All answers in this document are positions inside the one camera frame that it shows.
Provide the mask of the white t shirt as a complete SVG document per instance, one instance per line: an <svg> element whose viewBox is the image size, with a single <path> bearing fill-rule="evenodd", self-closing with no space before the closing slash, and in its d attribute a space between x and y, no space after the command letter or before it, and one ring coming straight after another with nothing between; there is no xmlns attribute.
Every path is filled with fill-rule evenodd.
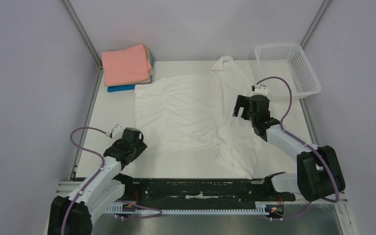
<svg viewBox="0 0 376 235"><path fill-rule="evenodd" d="M230 56L222 56L207 74L162 78L137 85L135 126L148 152L220 148L216 162L252 178L262 141L248 121L234 117L239 95L253 80Z"/></svg>

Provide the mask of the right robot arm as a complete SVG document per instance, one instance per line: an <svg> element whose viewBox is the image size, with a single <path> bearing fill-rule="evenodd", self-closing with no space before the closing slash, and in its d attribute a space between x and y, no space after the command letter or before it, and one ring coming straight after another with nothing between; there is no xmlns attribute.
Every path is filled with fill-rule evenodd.
<svg viewBox="0 0 376 235"><path fill-rule="evenodd" d="M339 193L345 189L345 180L335 150L307 143L288 131L281 121L271 116L270 100L260 94L238 95L233 116L251 122L254 133L284 153L296 163L297 172L275 173L265 178L263 194L275 200L283 192L300 194L305 200L313 202L323 199L337 203Z"/></svg>

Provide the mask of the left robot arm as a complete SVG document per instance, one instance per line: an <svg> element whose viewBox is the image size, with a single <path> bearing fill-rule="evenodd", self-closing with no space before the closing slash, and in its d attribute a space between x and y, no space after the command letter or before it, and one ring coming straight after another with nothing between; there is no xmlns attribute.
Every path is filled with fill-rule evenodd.
<svg viewBox="0 0 376 235"><path fill-rule="evenodd" d="M100 216L114 201L130 199L134 187L115 177L147 148L140 130L127 127L104 154L96 153L100 164L67 196L51 203L47 234L89 235Z"/></svg>

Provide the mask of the white plastic basket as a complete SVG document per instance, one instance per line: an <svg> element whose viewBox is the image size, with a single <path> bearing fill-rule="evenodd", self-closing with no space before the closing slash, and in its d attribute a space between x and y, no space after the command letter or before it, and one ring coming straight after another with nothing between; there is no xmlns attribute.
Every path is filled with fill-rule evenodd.
<svg viewBox="0 0 376 235"><path fill-rule="evenodd" d="M290 86L294 99L318 94L321 85L302 47L295 43L263 44L254 49L262 77L276 76Z"/></svg>

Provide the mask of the blue folded t shirt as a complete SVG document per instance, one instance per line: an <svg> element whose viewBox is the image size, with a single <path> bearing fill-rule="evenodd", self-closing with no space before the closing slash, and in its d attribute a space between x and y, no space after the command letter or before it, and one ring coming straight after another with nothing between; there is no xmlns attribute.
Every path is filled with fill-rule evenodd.
<svg viewBox="0 0 376 235"><path fill-rule="evenodd" d="M149 55L149 63L151 67L154 67L155 64L155 58L152 54ZM150 84L153 82L153 72L149 76L148 79L145 81L138 82L136 84L128 84L128 85L119 85L119 86L110 86L107 87L107 92L112 93L112 92L120 92L120 91L129 91L129 90L134 90L136 85L145 85L145 84Z"/></svg>

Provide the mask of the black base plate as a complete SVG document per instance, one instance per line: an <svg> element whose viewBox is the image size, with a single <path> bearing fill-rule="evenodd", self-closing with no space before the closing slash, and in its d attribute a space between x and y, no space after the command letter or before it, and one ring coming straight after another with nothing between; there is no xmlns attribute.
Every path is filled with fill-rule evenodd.
<svg viewBox="0 0 376 235"><path fill-rule="evenodd" d="M124 201L155 209L251 209L256 202L293 202L294 194L276 192L266 179L133 178L119 174Z"/></svg>

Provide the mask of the aluminium frame rail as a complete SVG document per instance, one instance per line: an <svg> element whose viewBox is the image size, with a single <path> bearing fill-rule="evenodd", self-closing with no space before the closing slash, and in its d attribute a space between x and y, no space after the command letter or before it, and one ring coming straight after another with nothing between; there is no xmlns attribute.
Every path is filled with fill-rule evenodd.
<svg viewBox="0 0 376 235"><path fill-rule="evenodd" d="M288 204L307 205L295 192L276 192L265 179L148 179L119 175L96 199L100 214L274 215ZM103 203L103 196L108 196Z"/></svg>

